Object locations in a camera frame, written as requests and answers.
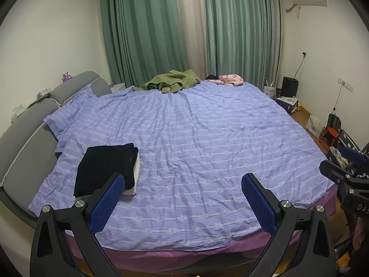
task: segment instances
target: green curtain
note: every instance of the green curtain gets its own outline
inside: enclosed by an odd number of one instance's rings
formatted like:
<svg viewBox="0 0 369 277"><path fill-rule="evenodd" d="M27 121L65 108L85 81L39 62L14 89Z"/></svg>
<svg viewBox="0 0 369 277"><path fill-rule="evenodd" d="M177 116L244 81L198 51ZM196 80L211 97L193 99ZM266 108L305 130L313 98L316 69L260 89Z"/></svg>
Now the green curtain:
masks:
<svg viewBox="0 0 369 277"><path fill-rule="evenodd" d="M260 89L264 78L272 82L270 0L205 0L205 8L209 73L237 74Z"/></svg>
<svg viewBox="0 0 369 277"><path fill-rule="evenodd" d="M114 84L141 86L189 68L176 0L100 0L100 7Z"/></svg>

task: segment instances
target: blue gripper pad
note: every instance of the blue gripper pad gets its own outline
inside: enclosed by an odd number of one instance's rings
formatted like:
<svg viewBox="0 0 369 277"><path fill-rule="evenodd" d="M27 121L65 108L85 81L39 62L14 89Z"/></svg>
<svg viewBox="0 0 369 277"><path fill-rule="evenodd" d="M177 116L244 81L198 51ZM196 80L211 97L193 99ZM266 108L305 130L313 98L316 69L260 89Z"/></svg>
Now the blue gripper pad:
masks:
<svg viewBox="0 0 369 277"><path fill-rule="evenodd" d="M124 178L122 175L118 175L96 204L95 208L91 211L89 230L93 235L103 231L124 191L124 187Z"/></svg>
<svg viewBox="0 0 369 277"><path fill-rule="evenodd" d="M340 153L342 157L346 158L348 161L356 163L357 165L364 165L367 163L367 158L365 155L356 150L343 147Z"/></svg>
<svg viewBox="0 0 369 277"><path fill-rule="evenodd" d="M263 231L272 236L277 231L276 214L248 174L242 177L242 192L249 202Z"/></svg>

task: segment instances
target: headboard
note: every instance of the headboard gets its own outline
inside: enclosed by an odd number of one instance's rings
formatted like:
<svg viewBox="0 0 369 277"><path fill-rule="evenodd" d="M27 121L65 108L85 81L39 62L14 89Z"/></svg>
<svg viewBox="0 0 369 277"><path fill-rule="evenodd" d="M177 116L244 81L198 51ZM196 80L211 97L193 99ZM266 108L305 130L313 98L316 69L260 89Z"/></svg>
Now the headboard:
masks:
<svg viewBox="0 0 369 277"><path fill-rule="evenodd" d="M89 84L97 97L111 94L98 74L84 72L27 109L0 138L0 200L33 228L37 219L28 205L57 162L57 140L43 120Z"/></svg>

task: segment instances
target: silver bolt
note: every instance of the silver bolt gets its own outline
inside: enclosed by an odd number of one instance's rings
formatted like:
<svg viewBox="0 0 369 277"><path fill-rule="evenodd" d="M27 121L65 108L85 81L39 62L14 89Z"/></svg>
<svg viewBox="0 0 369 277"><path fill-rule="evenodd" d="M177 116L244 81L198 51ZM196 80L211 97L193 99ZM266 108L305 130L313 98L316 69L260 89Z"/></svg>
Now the silver bolt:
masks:
<svg viewBox="0 0 369 277"><path fill-rule="evenodd" d="M84 207L84 200L78 200L75 205L78 208Z"/></svg>
<svg viewBox="0 0 369 277"><path fill-rule="evenodd" d="M291 202L290 201L287 201L287 200L283 200L281 202L282 206L285 207L285 208L290 208L291 207Z"/></svg>
<svg viewBox="0 0 369 277"><path fill-rule="evenodd" d="M42 212L49 212L50 211L50 206L49 205L45 205L43 208L42 208Z"/></svg>
<svg viewBox="0 0 369 277"><path fill-rule="evenodd" d="M318 212L323 212L324 211L324 207L321 205L317 205L317 211Z"/></svg>

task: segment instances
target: folded black clothing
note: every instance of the folded black clothing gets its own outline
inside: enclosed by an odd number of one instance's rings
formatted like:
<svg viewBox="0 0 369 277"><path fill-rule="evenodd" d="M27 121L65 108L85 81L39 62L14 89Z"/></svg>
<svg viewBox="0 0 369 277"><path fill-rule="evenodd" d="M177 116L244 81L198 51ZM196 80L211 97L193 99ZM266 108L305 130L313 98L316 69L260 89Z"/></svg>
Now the folded black clothing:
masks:
<svg viewBox="0 0 369 277"><path fill-rule="evenodd" d="M219 80L219 78L217 76L214 75L209 75L206 80Z"/></svg>
<svg viewBox="0 0 369 277"><path fill-rule="evenodd" d="M138 148L133 143L120 146L89 147L78 166L74 196L91 195L102 188L108 179L119 173L124 177L125 189L135 186L133 169Z"/></svg>

